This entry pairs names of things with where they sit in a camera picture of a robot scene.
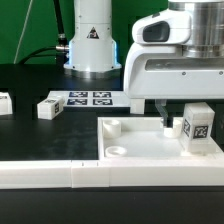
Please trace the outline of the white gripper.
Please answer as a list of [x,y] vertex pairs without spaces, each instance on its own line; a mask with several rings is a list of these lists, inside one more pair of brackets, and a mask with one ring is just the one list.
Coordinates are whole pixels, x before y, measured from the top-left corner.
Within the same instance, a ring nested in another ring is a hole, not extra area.
[[172,128],[165,99],[224,99],[224,58],[185,58],[177,46],[134,43],[126,58],[123,89],[131,99],[156,99],[163,126]]

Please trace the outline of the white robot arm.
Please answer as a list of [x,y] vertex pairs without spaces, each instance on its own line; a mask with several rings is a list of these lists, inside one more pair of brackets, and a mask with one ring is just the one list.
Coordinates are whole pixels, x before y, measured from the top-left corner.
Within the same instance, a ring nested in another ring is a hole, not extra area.
[[124,70],[130,112],[155,101],[168,118],[168,99],[224,99],[224,0],[168,0],[168,8],[135,22],[126,62],[117,62],[111,36],[111,0],[77,0],[69,74],[106,77]]

